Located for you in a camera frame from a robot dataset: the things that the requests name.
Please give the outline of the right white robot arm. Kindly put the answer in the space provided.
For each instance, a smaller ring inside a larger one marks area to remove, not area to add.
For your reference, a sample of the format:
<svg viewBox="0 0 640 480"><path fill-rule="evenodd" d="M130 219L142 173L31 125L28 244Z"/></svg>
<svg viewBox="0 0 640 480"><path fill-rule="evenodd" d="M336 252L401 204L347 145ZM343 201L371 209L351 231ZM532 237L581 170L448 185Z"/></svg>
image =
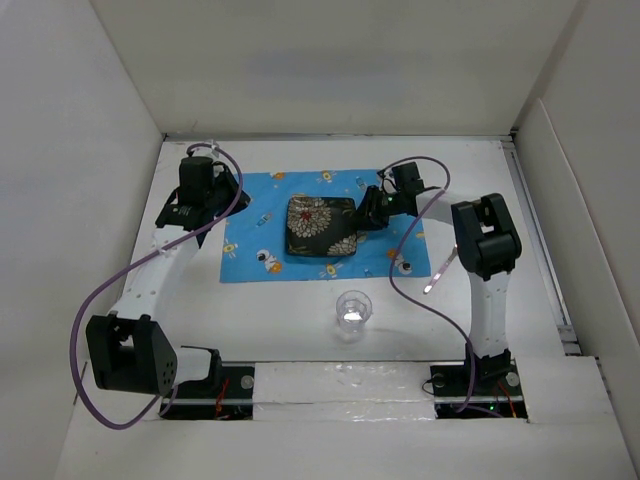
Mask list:
<svg viewBox="0 0 640 480"><path fill-rule="evenodd" d="M443 186L425 186L417 165L433 162L445 173ZM473 393L494 387L507 372L511 353L506 338L507 290L522 244L502 195L469 199L449 191L451 173L431 157L413 156L378 171L380 181L392 174L393 191L369 186L356 210L360 230L381 230L393 216L406 214L419 224L428 218L453 228L457 257L468 274L471 289L471 326L465 343L470 352L462 381Z"/></svg>

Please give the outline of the black floral square plate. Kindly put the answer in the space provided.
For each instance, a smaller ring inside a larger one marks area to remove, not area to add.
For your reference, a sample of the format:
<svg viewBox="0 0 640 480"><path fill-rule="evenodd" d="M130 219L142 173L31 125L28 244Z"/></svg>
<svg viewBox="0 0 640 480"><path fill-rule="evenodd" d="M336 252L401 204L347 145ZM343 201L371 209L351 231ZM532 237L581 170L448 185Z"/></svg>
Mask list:
<svg viewBox="0 0 640 480"><path fill-rule="evenodd" d="M285 249L299 257L353 256L357 229L352 198L292 196L287 204Z"/></svg>

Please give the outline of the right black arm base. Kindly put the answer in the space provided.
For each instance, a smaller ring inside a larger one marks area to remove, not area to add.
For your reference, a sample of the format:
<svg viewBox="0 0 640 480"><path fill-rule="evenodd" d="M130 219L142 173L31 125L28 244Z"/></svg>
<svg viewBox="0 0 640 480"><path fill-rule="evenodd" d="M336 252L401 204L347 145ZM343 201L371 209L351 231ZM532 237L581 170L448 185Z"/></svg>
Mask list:
<svg viewBox="0 0 640 480"><path fill-rule="evenodd" d="M435 363L422 390L434 401L437 419L527 419L522 384L509 349L502 354L463 362Z"/></svg>

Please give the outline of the fork with pink handle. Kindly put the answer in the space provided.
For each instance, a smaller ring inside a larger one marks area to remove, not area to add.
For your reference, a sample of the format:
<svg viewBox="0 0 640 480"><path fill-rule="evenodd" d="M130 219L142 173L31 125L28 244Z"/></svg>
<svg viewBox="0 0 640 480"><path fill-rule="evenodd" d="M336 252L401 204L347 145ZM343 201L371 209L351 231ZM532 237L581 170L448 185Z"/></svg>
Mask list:
<svg viewBox="0 0 640 480"><path fill-rule="evenodd" d="M446 273L447 269L450 267L450 265L456 259L457 255L458 255L457 246L454 246L452 248L450 254L448 255L448 257L446 258L446 260L438 268L438 270L431 276L431 279L429 280L429 282L424 287L424 289L423 289L423 294L424 295L429 294L433 290L433 288L436 286L436 284L439 282L439 280L442 278L442 276Z"/></svg>

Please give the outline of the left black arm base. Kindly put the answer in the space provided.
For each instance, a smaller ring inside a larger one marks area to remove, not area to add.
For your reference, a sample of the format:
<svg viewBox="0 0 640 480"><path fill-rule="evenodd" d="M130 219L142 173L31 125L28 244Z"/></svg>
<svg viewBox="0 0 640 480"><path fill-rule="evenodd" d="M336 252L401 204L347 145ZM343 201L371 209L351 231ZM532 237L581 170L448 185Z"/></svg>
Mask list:
<svg viewBox="0 0 640 480"><path fill-rule="evenodd" d="M244 421L253 419L255 365L223 363L219 378L185 382L174 398L165 397L159 416L165 420Z"/></svg>

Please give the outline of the blue space-print cloth placemat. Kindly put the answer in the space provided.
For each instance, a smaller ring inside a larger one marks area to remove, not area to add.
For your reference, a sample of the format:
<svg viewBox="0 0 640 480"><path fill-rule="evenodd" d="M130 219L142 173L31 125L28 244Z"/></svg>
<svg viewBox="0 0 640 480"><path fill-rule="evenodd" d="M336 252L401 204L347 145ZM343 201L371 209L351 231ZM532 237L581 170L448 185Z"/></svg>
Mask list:
<svg viewBox="0 0 640 480"><path fill-rule="evenodd" d="M251 203L227 220L221 282L376 278L387 276L390 266L399 276L431 275L420 225L412 230L401 253L394 254L413 221L407 215L391 218L385 230L360 232L357 252L350 257L310 258L286 253L286 209L291 196L347 197L360 202L366 188L379 183L374 169L245 173L243 180Z"/></svg>

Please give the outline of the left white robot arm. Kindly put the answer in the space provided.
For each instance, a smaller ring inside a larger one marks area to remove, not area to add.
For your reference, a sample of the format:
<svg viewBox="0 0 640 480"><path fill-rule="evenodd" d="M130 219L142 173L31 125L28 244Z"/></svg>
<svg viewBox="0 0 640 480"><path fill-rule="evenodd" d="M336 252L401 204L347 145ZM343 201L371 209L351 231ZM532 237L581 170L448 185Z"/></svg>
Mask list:
<svg viewBox="0 0 640 480"><path fill-rule="evenodd" d="M155 221L149 254L109 313L92 316L86 326L98 388L165 396L186 385L208 397L222 387L219 352L175 347L163 326L183 272L209 231L250 203L234 166L230 156L203 145L181 160L178 187Z"/></svg>

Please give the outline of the clear plastic cup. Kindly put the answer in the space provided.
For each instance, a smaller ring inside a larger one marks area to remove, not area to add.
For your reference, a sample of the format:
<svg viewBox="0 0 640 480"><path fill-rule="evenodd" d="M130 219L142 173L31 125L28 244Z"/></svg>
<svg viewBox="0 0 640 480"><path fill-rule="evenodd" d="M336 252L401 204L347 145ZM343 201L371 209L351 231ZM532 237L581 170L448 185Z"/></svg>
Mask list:
<svg viewBox="0 0 640 480"><path fill-rule="evenodd" d="M335 307L338 338L345 343L361 340L373 312L369 296L359 290L349 290L338 297Z"/></svg>

